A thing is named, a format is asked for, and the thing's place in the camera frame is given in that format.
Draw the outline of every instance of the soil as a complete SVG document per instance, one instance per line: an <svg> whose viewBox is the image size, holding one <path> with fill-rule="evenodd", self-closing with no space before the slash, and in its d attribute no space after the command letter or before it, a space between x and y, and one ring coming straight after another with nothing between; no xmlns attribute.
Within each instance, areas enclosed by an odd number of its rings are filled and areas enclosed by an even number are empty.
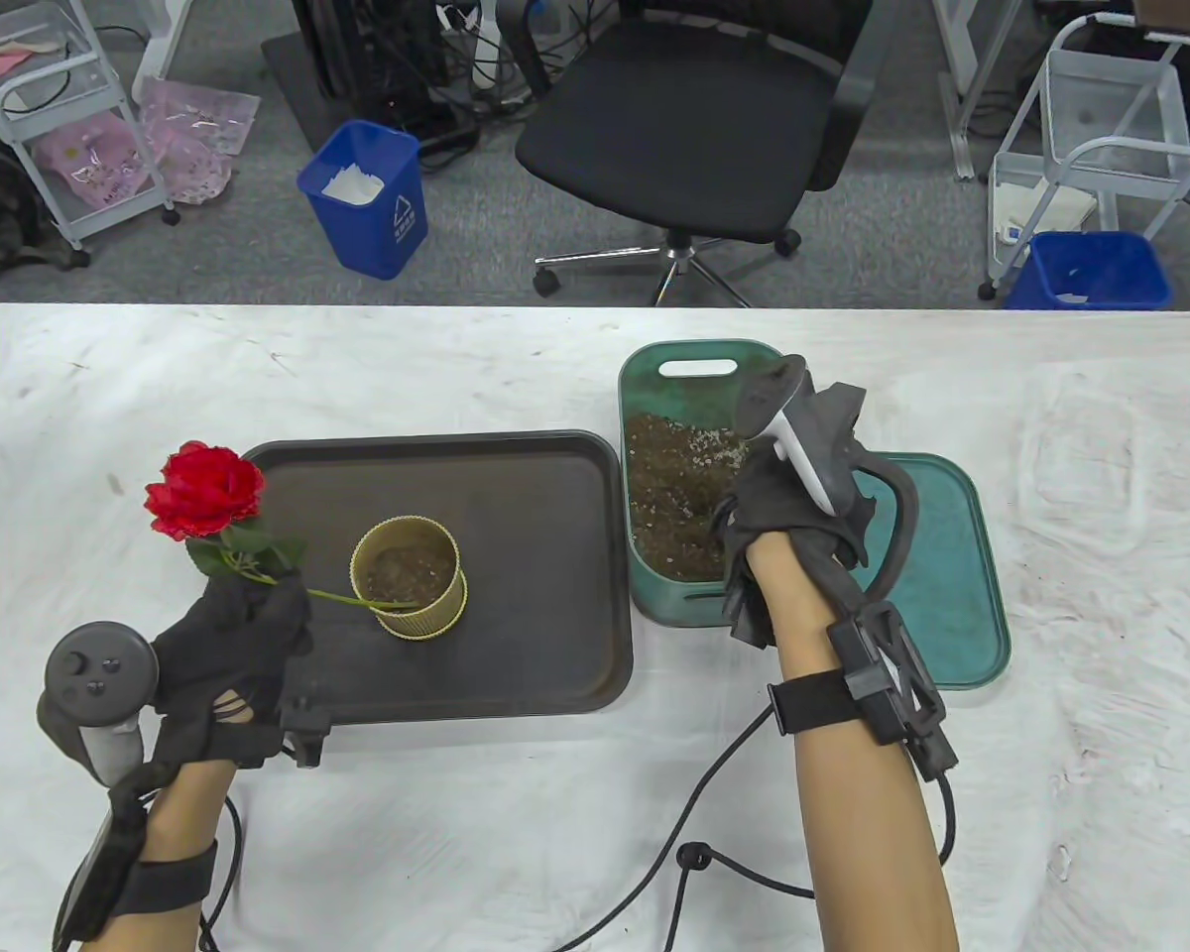
<svg viewBox="0 0 1190 952"><path fill-rule="evenodd" d="M408 610L418 610L440 599L453 577L455 553L450 549L406 545L374 557L365 593L372 602L413 602Z"/></svg>
<svg viewBox="0 0 1190 952"><path fill-rule="evenodd" d="M668 580L720 581L724 547L709 520L745 461L740 437L640 413L626 421L626 445L631 539L644 562Z"/></svg>

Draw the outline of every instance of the teal lid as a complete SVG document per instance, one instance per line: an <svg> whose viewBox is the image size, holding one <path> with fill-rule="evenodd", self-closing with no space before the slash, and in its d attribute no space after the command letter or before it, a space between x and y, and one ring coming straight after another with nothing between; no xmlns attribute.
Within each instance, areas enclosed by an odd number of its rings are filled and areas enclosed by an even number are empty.
<svg viewBox="0 0 1190 952"><path fill-rule="evenodd" d="M1009 626L996 583L979 494L956 463L925 453L883 453L916 482L921 518L913 552L890 600L898 606L935 684L979 688L1009 663ZM884 482L857 472L864 495L876 496L868 531L866 585L876 575L895 525L895 495Z"/></svg>

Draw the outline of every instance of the black glove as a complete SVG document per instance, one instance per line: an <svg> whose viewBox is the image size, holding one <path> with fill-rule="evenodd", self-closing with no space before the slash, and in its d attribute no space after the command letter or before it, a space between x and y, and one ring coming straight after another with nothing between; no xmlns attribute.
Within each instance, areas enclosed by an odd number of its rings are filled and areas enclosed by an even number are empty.
<svg viewBox="0 0 1190 952"><path fill-rule="evenodd" d="M876 511L876 500L857 495L844 516L826 515L807 494L794 466L777 457L772 440L751 443L732 494L714 514L714 531L726 553L726 613L732 634L757 647L776 644L766 602L745 558L754 539L768 532L787 532L798 562L821 584L813 575L813 566L821 562L835 558L846 571L868 565L864 536Z"/></svg>
<svg viewBox="0 0 1190 952"><path fill-rule="evenodd" d="M186 616L155 639L163 725L154 760L238 760L256 765L282 747L277 701L287 660L313 651L308 591L292 574L276 585L213 576ZM253 712L246 724L219 724L242 704L214 708L227 690Z"/></svg>

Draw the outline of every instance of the dark brown tray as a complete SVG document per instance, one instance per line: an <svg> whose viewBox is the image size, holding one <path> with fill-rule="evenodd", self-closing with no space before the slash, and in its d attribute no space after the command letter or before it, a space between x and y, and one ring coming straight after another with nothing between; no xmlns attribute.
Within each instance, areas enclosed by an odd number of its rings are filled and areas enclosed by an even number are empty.
<svg viewBox="0 0 1190 952"><path fill-rule="evenodd" d="M313 600L288 706L331 724L594 712L631 678L621 468L590 432L267 443L264 520L308 543L311 588L351 595L349 558L393 515L443 522L468 605L446 634L408 643L364 608Z"/></svg>

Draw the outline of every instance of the green plastic basket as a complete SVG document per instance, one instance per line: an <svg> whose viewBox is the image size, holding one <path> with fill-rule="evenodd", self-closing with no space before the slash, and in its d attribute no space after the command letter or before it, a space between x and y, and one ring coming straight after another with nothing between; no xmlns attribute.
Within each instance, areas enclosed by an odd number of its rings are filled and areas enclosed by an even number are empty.
<svg viewBox="0 0 1190 952"><path fill-rule="evenodd" d="M621 458L627 459L626 421L656 414L699 430L731 430L735 399L746 372L757 372L781 358L757 340L668 340L631 353L618 377L621 401ZM735 369L721 376L668 377L668 363L731 361ZM621 468L626 525L631 526L630 482ZM721 581L672 581L653 571L631 543L631 595L654 622L675 628L708 628L724 622Z"/></svg>
<svg viewBox="0 0 1190 952"><path fill-rule="evenodd" d="M621 369L621 458L626 420L653 413L688 426L731 426L741 372L779 357L750 340L694 340L652 344L632 353ZM665 377L664 363L733 361L721 377ZM900 607L935 683L948 690L979 688L1000 676L1010 657L1009 627L996 581L979 494L956 463L926 453L883 453L916 482L921 518L913 551L890 599ZM857 571L866 585L885 557L894 527L895 499L884 482L859 472L860 489L877 499L868 533L869 568ZM630 525L630 497L626 499ZM631 543L631 594L654 622L677 628L722 627L720 580L684 583L646 566Z"/></svg>

